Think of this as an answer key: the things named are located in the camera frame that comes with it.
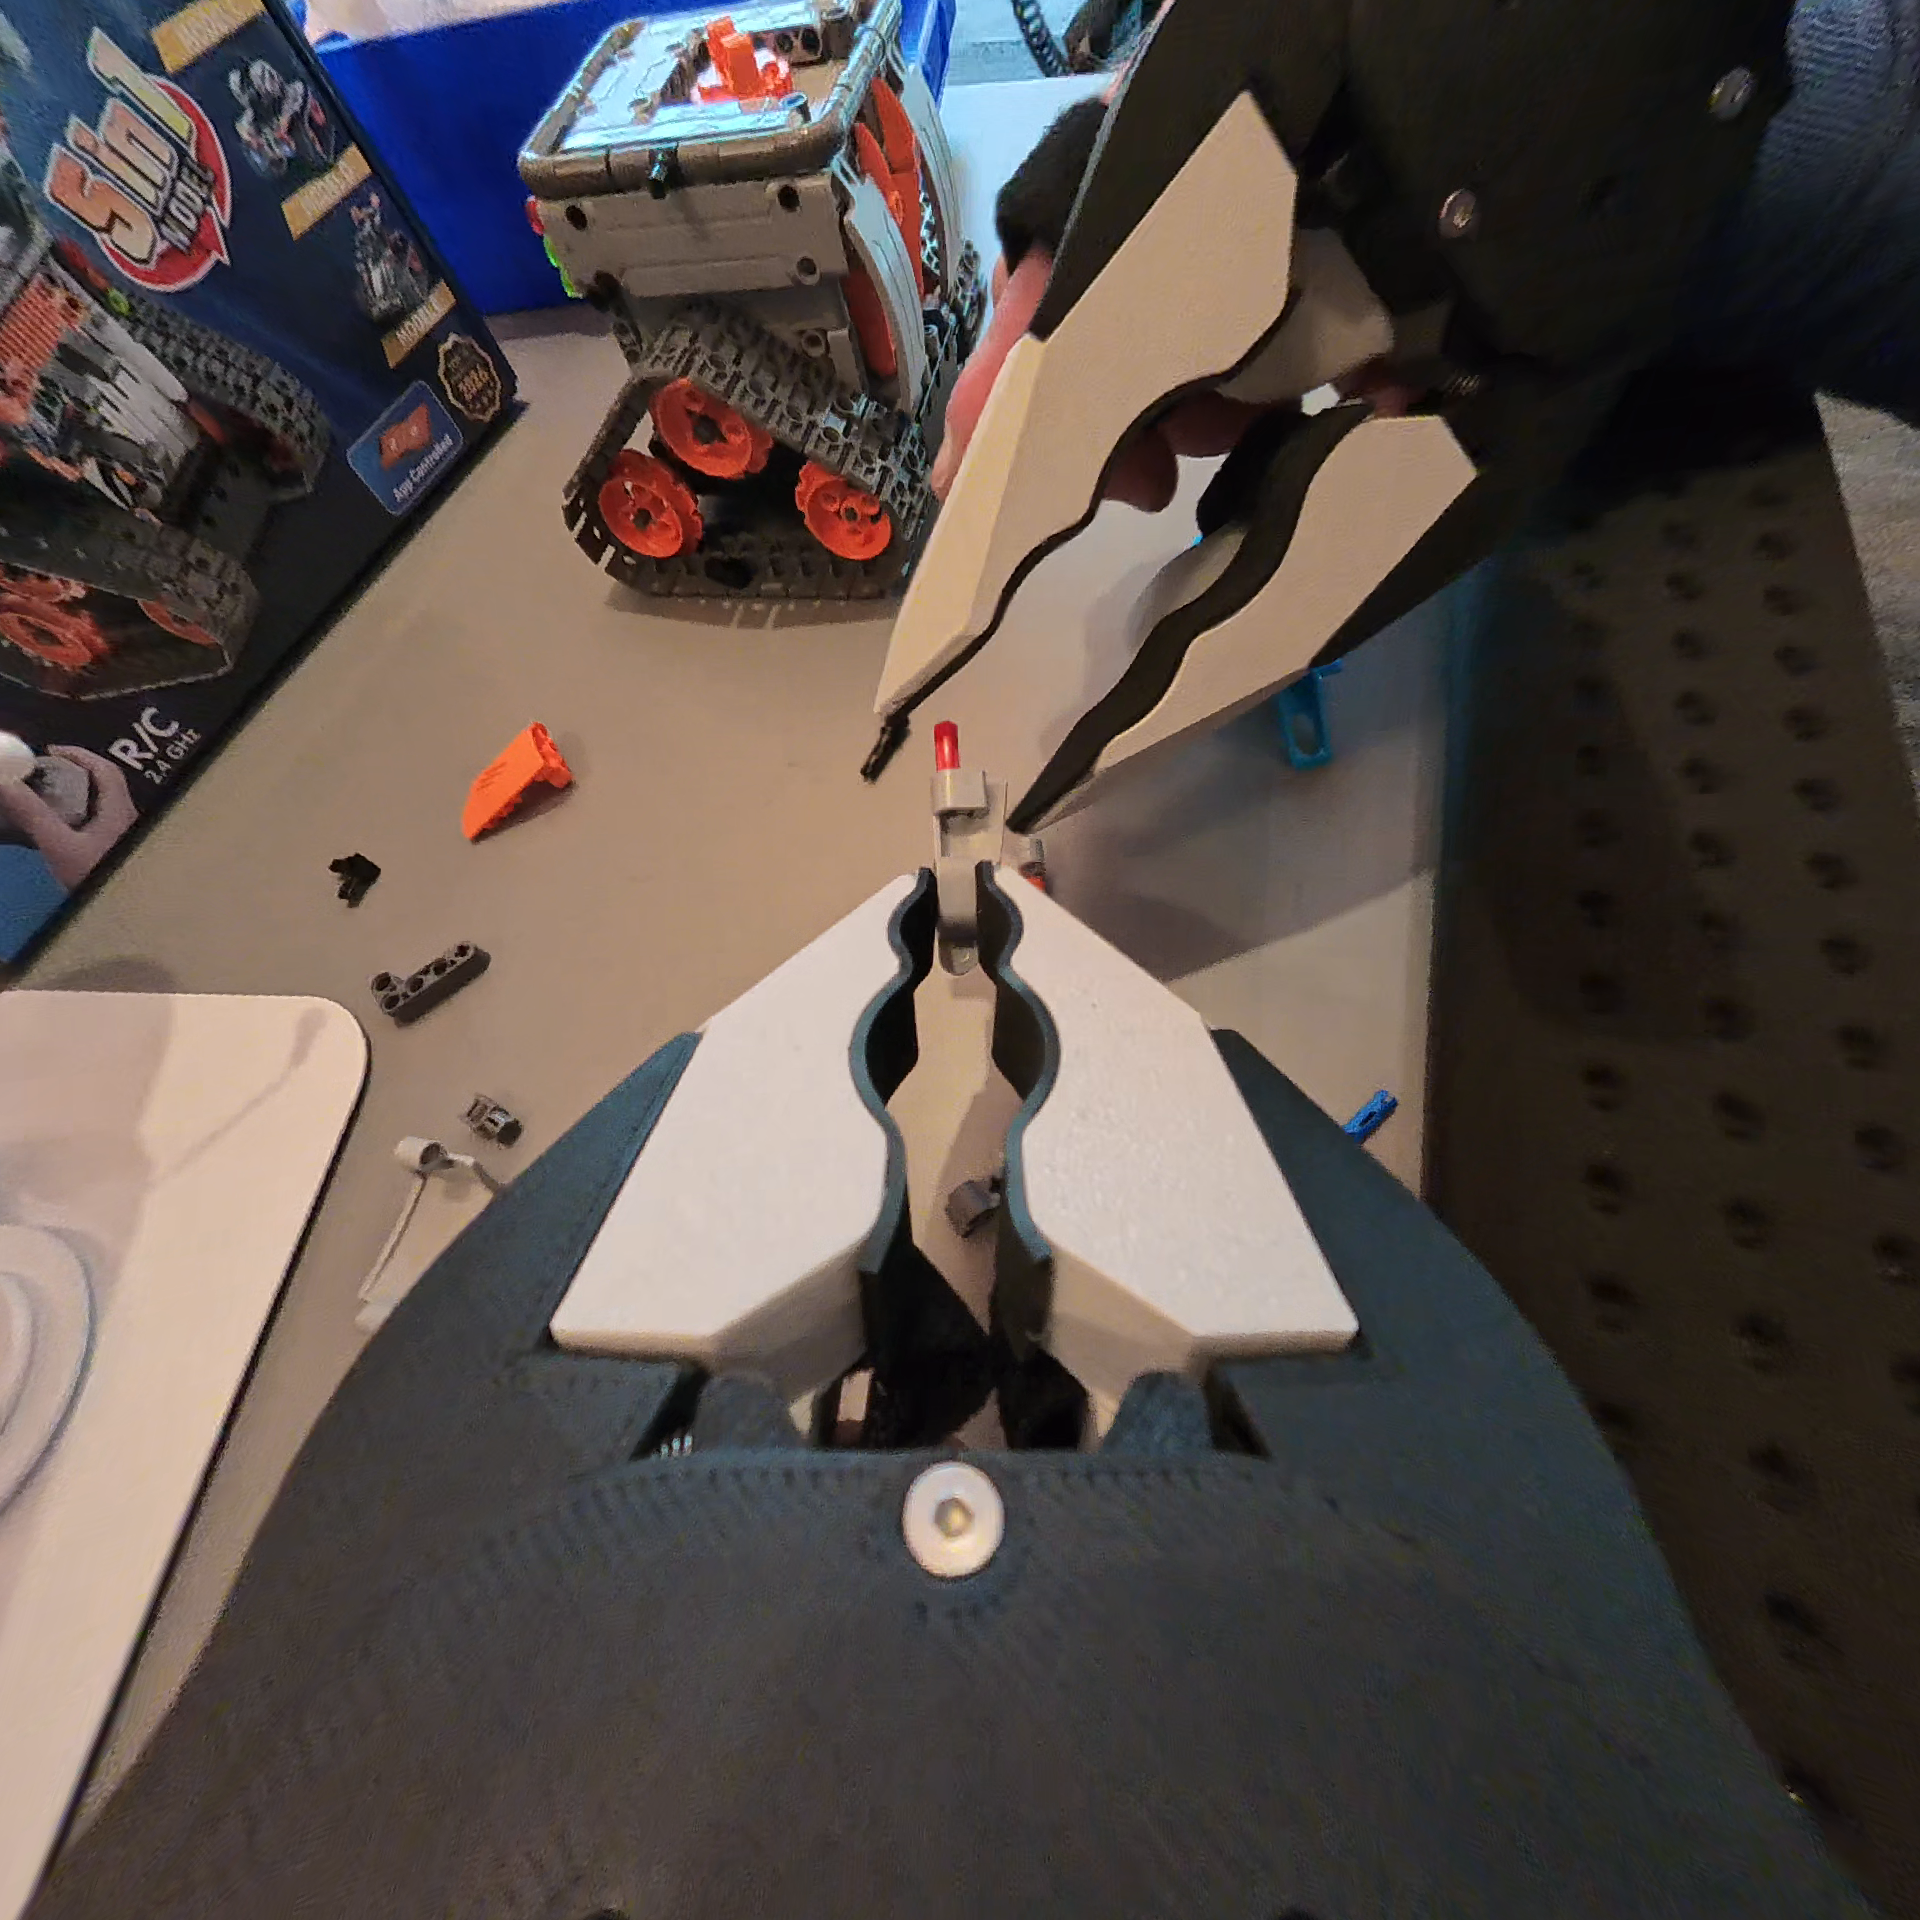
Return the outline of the dark grey beam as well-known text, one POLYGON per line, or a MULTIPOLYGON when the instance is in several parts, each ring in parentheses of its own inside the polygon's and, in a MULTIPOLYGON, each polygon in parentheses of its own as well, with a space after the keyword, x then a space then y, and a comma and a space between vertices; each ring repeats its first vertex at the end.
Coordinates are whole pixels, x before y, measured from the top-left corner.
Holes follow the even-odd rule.
POLYGON ((490 965, 487 947, 453 944, 413 973, 372 976, 370 992, 384 1018, 409 1027, 478 982, 490 965))

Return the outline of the person's right hand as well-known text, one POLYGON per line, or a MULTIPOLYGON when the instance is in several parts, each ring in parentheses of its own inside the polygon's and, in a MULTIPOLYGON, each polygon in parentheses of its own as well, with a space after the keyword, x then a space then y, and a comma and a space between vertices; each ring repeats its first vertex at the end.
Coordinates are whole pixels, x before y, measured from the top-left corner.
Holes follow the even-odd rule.
POLYGON ((995 391, 1002 366, 1034 322, 1051 270, 1052 257, 1043 248, 1027 248, 1015 266, 1007 259, 997 263, 988 322, 977 340, 971 358, 962 367, 948 398, 944 441, 930 470, 930 486, 939 501, 953 490, 966 452, 973 443, 977 425, 995 391))

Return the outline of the orange brick with holes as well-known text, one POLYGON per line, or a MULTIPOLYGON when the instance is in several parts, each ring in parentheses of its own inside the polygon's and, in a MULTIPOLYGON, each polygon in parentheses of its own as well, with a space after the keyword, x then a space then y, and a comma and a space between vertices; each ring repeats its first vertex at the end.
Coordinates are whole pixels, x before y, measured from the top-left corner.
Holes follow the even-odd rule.
POLYGON ((462 832, 476 843, 501 830, 523 803, 564 792, 575 773, 546 724, 532 722, 472 778, 462 805, 462 832))

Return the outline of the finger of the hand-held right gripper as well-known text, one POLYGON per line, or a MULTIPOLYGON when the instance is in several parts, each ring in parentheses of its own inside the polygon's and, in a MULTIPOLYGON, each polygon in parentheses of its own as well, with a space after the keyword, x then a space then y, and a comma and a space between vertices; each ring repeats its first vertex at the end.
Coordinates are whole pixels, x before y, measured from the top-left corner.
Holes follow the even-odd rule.
POLYGON ((1162 565, 1133 656, 1013 805, 1011 830, 1051 827, 1294 683, 1474 477, 1438 414, 1299 427, 1243 515, 1162 565))
POLYGON ((1142 130, 1106 139, 1052 266, 1061 315, 1036 317, 989 394, 901 607, 874 708, 894 719, 1000 621, 1043 556, 1099 508, 1128 436, 1218 384, 1247 402, 1312 394, 1387 355, 1395 326, 1341 236, 1312 230, 1294 268, 1292 158, 1251 90, 1200 113, 1200 137, 1119 238, 1094 234, 1146 182, 1142 130))

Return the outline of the tracked toy vehicle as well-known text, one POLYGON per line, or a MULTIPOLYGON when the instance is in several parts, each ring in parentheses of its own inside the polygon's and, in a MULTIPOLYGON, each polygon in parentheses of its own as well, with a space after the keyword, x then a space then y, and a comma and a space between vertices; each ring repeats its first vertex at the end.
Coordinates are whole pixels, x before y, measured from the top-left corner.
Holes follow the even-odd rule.
POLYGON ((878 603, 937 515, 986 317, 901 4, 707 4, 611 27, 528 137, 526 211, 629 376, 566 531, 653 594, 878 603))

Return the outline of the blue toy box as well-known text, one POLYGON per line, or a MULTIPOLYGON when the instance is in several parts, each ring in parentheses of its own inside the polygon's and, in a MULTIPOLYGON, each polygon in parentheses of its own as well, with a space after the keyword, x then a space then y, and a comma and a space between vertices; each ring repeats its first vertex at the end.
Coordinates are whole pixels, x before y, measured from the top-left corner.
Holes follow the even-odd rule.
POLYGON ((2 11, 4 965, 508 423, 298 4, 2 11))

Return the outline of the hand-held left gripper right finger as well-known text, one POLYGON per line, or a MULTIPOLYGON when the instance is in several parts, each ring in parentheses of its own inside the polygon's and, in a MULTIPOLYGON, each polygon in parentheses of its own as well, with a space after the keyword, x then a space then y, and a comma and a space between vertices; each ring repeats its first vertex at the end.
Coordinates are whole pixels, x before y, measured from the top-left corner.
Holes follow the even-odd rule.
POLYGON ((1002 1154, 993 1306, 1096 1399, 1344 1354, 1360 1322, 1209 1021, 1006 866, 982 870, 1002 1154))

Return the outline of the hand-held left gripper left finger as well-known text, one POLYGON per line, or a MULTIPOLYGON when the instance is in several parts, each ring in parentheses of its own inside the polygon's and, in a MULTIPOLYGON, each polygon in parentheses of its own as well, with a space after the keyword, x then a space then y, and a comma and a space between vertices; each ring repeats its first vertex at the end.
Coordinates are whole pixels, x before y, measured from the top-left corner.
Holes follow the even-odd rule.
POLYGON ((914 994, 892 879, 705 1021, 550 1333, 570 1354, 755 1374, 798 1401, 867 1345, 860 1268, 905 1196, 860 1023, 914 994))

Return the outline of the grey curved panel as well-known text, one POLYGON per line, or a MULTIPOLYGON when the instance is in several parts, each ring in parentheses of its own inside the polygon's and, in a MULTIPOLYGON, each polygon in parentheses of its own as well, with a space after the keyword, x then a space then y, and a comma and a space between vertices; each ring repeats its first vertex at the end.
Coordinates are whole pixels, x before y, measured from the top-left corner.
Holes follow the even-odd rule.
POLYGON ((507 1185, 474 1156, 440 1140, 406 1136, 397 1142, 395 1158, 408 1172, 408 1192, 357 1293, 354 1322, 370 1336, 507 1185))

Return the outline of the black studded mat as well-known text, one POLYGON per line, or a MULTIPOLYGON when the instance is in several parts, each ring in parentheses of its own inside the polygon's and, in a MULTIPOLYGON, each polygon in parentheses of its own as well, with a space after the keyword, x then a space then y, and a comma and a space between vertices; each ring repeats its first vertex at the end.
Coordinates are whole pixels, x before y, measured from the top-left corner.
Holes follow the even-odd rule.
POLYGON ((1917 810, 1809 394, 1649 375, 1461 598, 1429 1196, 1917 1916, 1917 810))

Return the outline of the blue tote with white paper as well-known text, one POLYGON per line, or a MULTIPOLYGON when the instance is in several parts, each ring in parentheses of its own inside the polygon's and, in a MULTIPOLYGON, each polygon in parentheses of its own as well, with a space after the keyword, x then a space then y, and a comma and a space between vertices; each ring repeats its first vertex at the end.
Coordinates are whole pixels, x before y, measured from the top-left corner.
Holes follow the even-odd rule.
POLYGON ((838 362, 887 342, 894 304, 982 304, 953 13, 546 4, 321 56, 487 311, 577 301, 649 331, 716 304, 838 362))

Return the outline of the person's right forearm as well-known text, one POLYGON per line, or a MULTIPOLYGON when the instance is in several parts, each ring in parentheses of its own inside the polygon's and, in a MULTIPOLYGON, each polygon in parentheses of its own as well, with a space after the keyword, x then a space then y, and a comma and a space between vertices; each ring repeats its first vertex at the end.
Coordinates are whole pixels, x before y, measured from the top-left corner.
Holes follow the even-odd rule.
POLYGON ((1919 5, 1807 2, 1746 214, 1762 355, 1919 423, 1919 5))

